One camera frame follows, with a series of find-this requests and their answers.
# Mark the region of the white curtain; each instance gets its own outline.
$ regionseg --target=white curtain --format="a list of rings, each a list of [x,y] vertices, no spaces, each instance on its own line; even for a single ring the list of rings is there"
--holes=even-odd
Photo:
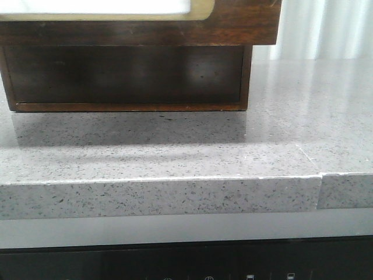
[[[373,0],[283,0],[276,46],[256,60],[373,58]]]

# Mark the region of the wooden box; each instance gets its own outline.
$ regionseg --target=wooden box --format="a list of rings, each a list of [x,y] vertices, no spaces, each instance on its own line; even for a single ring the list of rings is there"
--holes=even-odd
[[[281,1],[195,1],[205,19],[0,15],[9,108],[246,110],[252,46],[276,42]]]

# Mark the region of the control panel icon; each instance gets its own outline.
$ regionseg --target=control panel icon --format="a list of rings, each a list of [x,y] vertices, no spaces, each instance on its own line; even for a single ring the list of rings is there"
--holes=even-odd
[[[288,273],[286,280],[295,280],[295,273]]]

